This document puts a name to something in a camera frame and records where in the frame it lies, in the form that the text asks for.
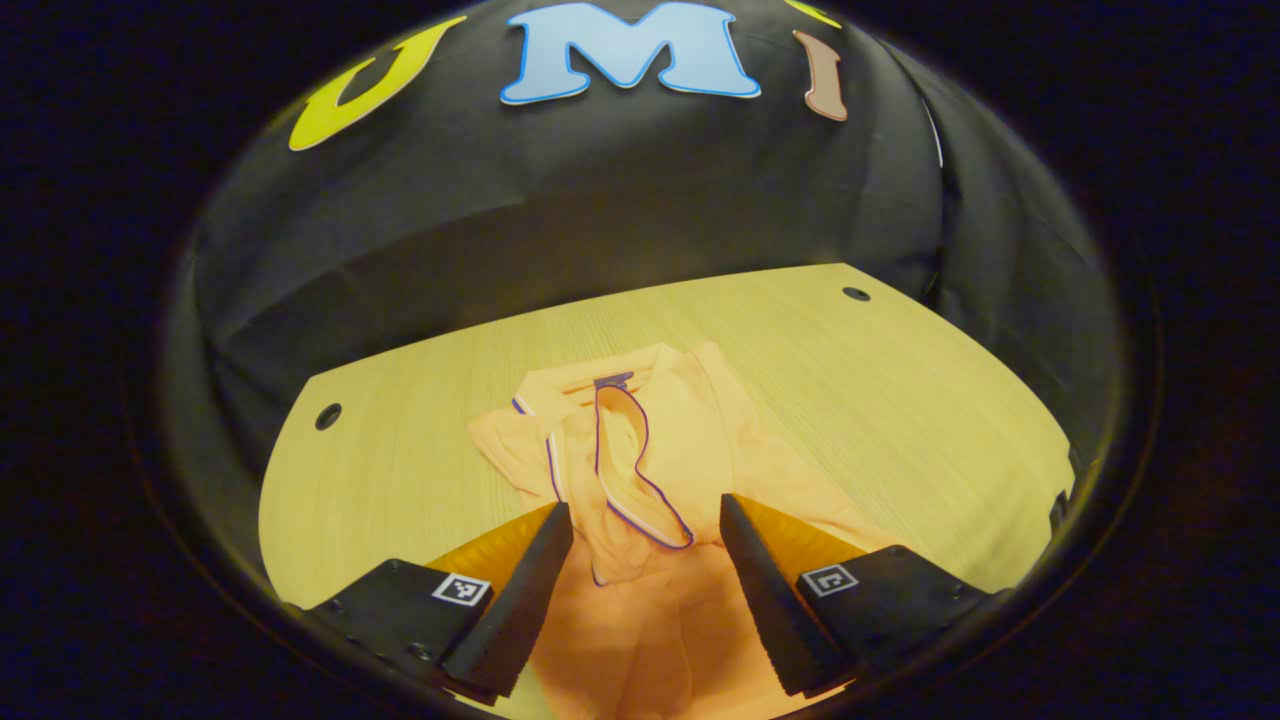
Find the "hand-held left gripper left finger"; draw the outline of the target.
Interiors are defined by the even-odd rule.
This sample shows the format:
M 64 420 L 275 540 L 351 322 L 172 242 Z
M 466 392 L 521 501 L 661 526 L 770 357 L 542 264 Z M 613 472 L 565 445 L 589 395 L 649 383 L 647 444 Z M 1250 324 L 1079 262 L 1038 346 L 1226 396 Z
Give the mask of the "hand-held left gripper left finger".
M 353 684 L 397 701 L 512 696 L 573 544 L 553 501 L 426 562 L 389 556 L 314 600 L 283 600 Z

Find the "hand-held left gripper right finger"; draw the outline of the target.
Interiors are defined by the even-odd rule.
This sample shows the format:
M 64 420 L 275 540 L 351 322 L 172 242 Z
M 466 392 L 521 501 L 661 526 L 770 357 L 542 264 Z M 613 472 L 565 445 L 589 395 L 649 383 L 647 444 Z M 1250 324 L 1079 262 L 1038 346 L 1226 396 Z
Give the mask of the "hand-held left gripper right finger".
M 895 673 L 995 602 L 904 544 L 864 550 L 741 495 L 722 496 L 719 532 L 788 694 Z

